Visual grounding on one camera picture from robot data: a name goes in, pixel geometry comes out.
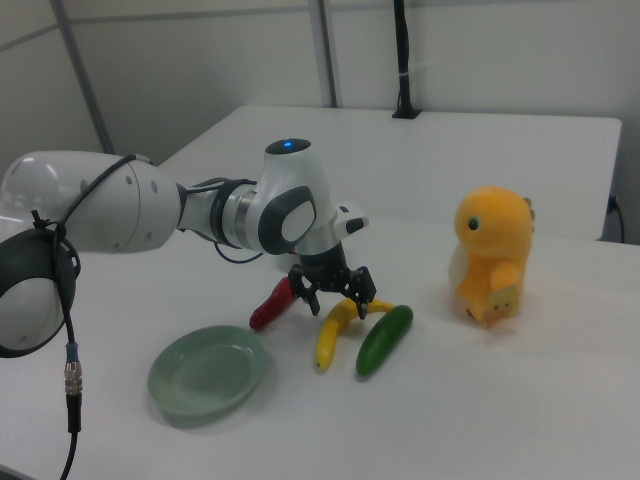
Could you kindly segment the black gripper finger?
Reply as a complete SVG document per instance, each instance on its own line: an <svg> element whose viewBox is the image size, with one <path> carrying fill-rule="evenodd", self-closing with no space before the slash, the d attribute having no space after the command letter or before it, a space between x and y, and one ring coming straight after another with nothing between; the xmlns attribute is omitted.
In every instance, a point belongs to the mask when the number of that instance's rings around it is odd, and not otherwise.
<svg viewBox="0 0 640 480"><path fill-rule="evenodd" d="M313 283L305 283L307 278L304 275L303 267L294 264L288 272L288 280L293 297L306 303L311 314L317 316L320 312L320 304L316 295L317 287Z"/></svg>
<svg viewBox="0 0 640 480"><path fill-rule="evenodd" d="M369 304L376 296L376 286L367 267L360 267L349 272L347 297L351 299L361 320L368 313Z"/></svg>

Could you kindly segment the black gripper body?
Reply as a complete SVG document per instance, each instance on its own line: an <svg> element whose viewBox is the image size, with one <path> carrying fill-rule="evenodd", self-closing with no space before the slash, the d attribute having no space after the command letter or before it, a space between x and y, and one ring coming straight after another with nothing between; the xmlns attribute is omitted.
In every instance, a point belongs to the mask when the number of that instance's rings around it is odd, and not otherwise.
<svg viewBox="0 0 640 480"><path fill-rule="evenodd" d="M350 283L350 272L343 245L336 244L319 254L300 254L304 276L323 292L343 293Z"/></svg>

